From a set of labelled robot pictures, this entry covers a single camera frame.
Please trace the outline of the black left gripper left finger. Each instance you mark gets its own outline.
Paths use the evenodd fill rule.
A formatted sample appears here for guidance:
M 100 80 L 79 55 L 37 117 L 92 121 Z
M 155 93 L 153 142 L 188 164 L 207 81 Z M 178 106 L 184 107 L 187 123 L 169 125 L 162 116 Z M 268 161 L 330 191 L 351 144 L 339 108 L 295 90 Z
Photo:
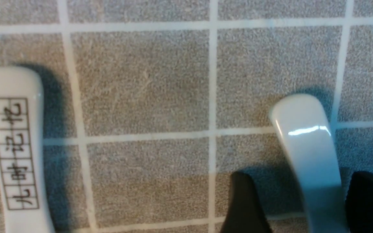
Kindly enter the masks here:
M 221 233 L 271 233 L 253 179 L 234 172 L 230 176 L 229 202 Z

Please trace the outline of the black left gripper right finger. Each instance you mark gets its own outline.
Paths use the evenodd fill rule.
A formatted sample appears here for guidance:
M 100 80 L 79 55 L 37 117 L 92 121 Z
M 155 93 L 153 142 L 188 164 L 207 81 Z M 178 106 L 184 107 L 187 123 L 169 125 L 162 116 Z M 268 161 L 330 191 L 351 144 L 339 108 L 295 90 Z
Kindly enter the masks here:
M 373 173 L 352 174 L 345 209 L 351 233 L 373 233 Z

